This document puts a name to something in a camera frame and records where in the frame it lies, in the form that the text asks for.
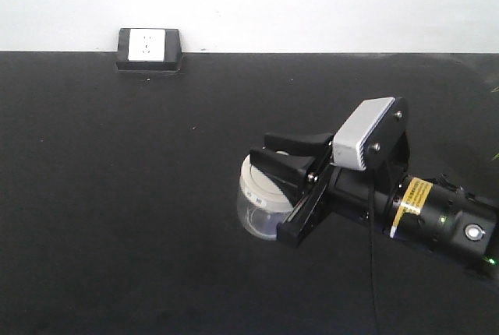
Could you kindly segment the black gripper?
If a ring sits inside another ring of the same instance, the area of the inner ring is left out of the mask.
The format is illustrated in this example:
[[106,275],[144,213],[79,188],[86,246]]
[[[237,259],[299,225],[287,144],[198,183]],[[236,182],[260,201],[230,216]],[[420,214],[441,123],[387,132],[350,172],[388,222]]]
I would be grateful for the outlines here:
[[[266,149],[250,149],[249,160],[296,205],[315,161],[310,156],[324,155],[333,136],[330,132],[313,135],[268,132],[264,135]],[[330,213],[357,224],[368,225],[373,221],[374,230],[383,233],[404,177],[405,162],[394,154],[376,170],[354,171],[330,165],[292,214],[278,223],[277,240],[291,247],[300,245]]]

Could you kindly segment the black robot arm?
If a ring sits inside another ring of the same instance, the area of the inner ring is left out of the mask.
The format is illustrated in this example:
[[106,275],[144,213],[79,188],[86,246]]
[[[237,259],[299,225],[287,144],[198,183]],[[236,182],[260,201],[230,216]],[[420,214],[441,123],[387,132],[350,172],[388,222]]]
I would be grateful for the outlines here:
[[289,156],[265,148],[252,149],[249,158],[291,196],[292,212],[277,224],[280,242],[299,245],[336,213],[498,285],[498,205],[444,176],[410,175],[406,153],[393,153],[365,171],[341,167],[325,155]]

